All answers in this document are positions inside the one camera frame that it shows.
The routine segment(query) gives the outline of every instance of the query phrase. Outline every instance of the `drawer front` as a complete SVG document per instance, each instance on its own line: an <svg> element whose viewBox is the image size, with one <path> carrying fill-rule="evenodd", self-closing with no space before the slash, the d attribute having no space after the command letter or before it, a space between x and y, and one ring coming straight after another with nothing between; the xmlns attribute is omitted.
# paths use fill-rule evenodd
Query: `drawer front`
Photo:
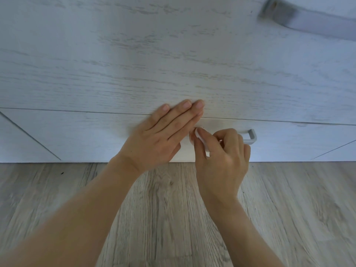
<svg viewBox="0 0 356 267"><path fill-rule="evenodd" d="M356 124L356 43L258 20L265 1L1 0L0 107L147 114L201 98L211 118Z"/></svg>
<svg viewBox="0 0 356 267"><path fill-rule="evenodd" d="M356 141L319 156L313 161L356 161Z"/></svg>
<svg viewBox="0 0 356 267"><path fill-rule="evenodd" d="M108 162L143 115L3 109L2 112L65 162ZM356 126L203 118L209 132L235 128L247 137L255 129L251 161L310 161L354 138ZM173 158L194 161L189 139Z"/></svg>
<svg viewBox="0 0 356 267"><path fill-rule="evenodd" d="M59 161L51 152L0 113L0 163Z"/></svg>

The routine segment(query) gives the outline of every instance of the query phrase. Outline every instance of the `gray handle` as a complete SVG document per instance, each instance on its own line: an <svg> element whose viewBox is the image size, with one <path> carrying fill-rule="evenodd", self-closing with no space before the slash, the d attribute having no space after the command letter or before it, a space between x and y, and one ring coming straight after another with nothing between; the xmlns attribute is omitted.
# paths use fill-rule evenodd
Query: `gray handle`
<svg viewBox="0 0 356 267"><path fill-rule="evenodd" d="M356 19L307 10L285 0L268 0L262 14L285 27L356 41Z"/></svg>
<svg viewBox="0 0 356 267"><path fill-rule="evenodd" d="M248 131L248 134L250 135L250 139L244 139L243 143L248 144L248 145L252 145L257 141L257 135L254 129L250 129Z"/></svg>

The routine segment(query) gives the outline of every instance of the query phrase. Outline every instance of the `hand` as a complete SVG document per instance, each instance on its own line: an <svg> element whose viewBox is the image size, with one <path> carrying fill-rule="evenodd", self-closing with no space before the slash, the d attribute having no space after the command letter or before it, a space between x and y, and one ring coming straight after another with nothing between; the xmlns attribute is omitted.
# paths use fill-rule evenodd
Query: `hand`
<svg viewBox="0 0 356 267"><path fill-rule="evenodd" d="M192 131L199 192L209 214L220 215L238 204L238 189L248 170L251 148L235 129L213 135L200 127L197 130L210 151L207 157L204 144Z"/></svg>
<svg viewBox="0 0 356 267"><path fill-rule="evenodd" d="M162 105L139 124L114 159L125 161L138 174L167 163L180 149L180 142L200 120L204 102L184 100L172 110Z"/></svg>

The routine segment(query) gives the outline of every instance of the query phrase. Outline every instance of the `skin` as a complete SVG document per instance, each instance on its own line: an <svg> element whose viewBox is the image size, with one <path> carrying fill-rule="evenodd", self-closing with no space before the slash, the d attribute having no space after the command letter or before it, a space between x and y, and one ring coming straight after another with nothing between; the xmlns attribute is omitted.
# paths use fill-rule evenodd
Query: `skin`
<svg viewBox="0 0 356 267"><path fill-rule="evenodd" d="M95 266L113 220L135 180L169 162L180 141L203 114L204 102L162 105L136 127L120 152L85 188L59 208L17 247L0 257L0 266ZM282 266L237 201L247 172L249 146L234 130L194 135L200 194L228 247L234 266Z"/></svg>

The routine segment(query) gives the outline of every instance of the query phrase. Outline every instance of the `floor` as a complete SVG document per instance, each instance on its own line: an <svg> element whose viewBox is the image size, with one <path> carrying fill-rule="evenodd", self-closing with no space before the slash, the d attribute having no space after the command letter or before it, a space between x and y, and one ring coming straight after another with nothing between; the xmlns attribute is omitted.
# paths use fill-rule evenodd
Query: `floor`
<svg viewBox="0 0 356 267"><path fill-rule="evenodd" d="M0 164L0 252L26 237L105 164ZM356 266L356 162L251 163L238 194L286 266ZM97 266L232 266L192 163L142 175Z"/></svg>

